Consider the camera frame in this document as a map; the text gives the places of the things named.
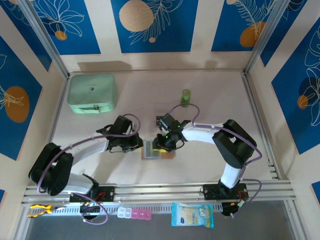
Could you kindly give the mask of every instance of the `yellow tool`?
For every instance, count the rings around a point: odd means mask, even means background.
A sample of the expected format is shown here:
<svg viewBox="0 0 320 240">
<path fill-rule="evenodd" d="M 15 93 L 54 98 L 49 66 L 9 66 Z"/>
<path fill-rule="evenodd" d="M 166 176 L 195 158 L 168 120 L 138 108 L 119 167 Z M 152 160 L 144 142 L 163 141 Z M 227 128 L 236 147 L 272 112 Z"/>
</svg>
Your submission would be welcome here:
<svg viewBox="0 0 320 240">
<path fill-rule="evenodd" d="M 41 205 L 41 204 L 34 204 L 30 206 L 30 209 L 35 209 L 35 208 L 41 208 L 43 211 L 37 213 L 37 214 L 28 214 L 28 218 L 36 218 L 39 217 L 40 215 L 43 214 L 52 214 L 52 205 Z M 55 207 L 55 210 L 57 209 L 63 209 L 65 206 L 61 207 Z"/>
</svg>

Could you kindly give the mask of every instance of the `gray floor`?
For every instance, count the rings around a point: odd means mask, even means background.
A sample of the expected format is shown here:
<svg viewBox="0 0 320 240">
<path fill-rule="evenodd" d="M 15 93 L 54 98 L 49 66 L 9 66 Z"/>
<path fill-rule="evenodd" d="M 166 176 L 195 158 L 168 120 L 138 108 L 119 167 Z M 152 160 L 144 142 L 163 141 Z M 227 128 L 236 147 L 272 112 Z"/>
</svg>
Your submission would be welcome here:
<svg viewBox="0 0 320 240">
<path fill-rule="evenodd" d="M 283 202 L 253 202 L 236 219 L 214 215 L 214 229 L 172 227 L 170 214 L 151 221 L 109 216 L 104 225 L 82 222 L 80 216 L 41 216 L 31 220 L 27 240 L 292 240 Z"/>
</svg>

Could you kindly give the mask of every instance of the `beige circle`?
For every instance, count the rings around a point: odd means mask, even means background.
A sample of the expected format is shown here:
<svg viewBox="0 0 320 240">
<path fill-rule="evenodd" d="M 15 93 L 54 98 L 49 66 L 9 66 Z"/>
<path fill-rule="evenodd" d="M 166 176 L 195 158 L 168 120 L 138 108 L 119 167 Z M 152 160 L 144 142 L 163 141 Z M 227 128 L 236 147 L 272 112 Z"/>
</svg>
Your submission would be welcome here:
<svg viewBox="0 0 320 240">
<path fill-rule="evenodd" d="M 154 22 L 154 14 L 150 7 L 141 0 L 127 1 L 119 12 L 120 22 L 131 32 L 148 29 Z"/>
<path fill-rule="evenodd" d="M 226 3 L 229 5 L 235 4 L 238 0 L 226 0 Z"/>
<path fill-rule="evenodd" d="M 13 4 L 15 4 L 15 5 L 17 5 L 18 4 L 18 0 L 8 0 L 9 2 L 11 2 L 11 3 L 13 3 Z"/>
<path fill-rule="evenodd" d="M 149 42 L 153 44 L 153 43 L 156 42 L 156 39 L 155 39 L 154 37 L 150 37 L 150 38 L 149 38 Z"/>
</svg>

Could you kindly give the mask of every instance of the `orange circle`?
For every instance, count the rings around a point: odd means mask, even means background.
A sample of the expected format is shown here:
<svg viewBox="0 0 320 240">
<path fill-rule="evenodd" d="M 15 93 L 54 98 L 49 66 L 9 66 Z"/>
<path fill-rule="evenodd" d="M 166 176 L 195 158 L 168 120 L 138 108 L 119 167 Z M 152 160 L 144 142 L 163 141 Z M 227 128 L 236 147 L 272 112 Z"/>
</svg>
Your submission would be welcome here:
<svg viewBox="0 0 320 240">
<path fill-rule="evenodd" d="M 301 95 L 297 101 L 298 107 L 302 110 L 308 107 L 308 98 L 305 95 Z"/>
<path fill-rule="evenodd" d="M 30 109 L 27 92 L 22 87 L 12 86 L 5 92 L 4 97 L 9 100 L 4 105 L 7 116 L 16 123 L 23 123 L 27 119 Z"/>
<path fill-rule="evenodd" d="M 153 43 L 156 42 L 156 39 L 155 39 L 154 37 L 150 37 L 150 38 L 149 38 L 149 42 L 153 44 Z"/>
<path fill-rule="evenodd" d="M 265 25 L 264 21 L 260 21 L 247 27 L 240 36 L 240 44 L 245 48 L 254 47 Z"/>
<path fill-rule="evenodd" d="M 60 31 L 60 30 L 56 31 L 56 32 L 54 33 L 54 35 L 55 35 L 55 37 L 56 37 L 57 39 L 59 39 L 59 40 L 61 40 L 61 41 L 66 40 L 67 37 L 68 37 L 65 32 Z"/>
</svg>

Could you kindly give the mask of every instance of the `wall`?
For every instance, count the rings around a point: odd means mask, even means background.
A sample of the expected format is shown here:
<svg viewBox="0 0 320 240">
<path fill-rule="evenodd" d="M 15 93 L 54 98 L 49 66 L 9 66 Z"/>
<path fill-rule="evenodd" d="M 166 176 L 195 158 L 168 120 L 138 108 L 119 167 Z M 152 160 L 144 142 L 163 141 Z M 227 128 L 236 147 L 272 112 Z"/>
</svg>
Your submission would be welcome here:
<svg viewBox="0 0 320 240">
<path fill-rule="evenodd" d="M 0 206 L 0 240 L 7 240 L 14 227 L 26 186 L 30 182 L 28 172 L 48 141 L 65 80 L 54 64 L 48 71 L 44 68 L 1 7 L 0 23 L 0 36 L 42 86 L 17 159 L 0 154 L 0 189 L 5 190 Z M 14 128 L 11 131 L 13 135 L 19 134 Z"/>
<path fill-rule="evenodd" d="M 92 21 L 99 55 L 63 55 L 71 71 L 162 70 L 162 69 L 240 69 L 250 56 L 249 51 L 211 52 L 222 0 L 200 0 L 191 44 L 191 52 L 121 53 L 110 0 L 85 1 Z"/>
<path fill-rule="evenodd" d="M 276 158 L 281 162 L 284 172 L 291 180 L 300 213 L 311 239 L 319 239 L 320 236 L 320 206 L 311 188 L 311 183 L 320 180 L 320 145 L 302 154 L 298 153 L 271 82 L 319 16 L 319 0 L 308 0 L 270 62 L 264 67 L 259 59 L 251 72 L 270 129 Z M 287 79 L 287 84 L 288 86 L 291 84 L 291 79 Z"/>
<path fill-rule="evenodd" d="M 68 70 L 99 72 L 243 69 L 276 1 L 36 0 L 32 4 Z M 263 6 L 265 13 L 257 14 Z"/>
</svg>

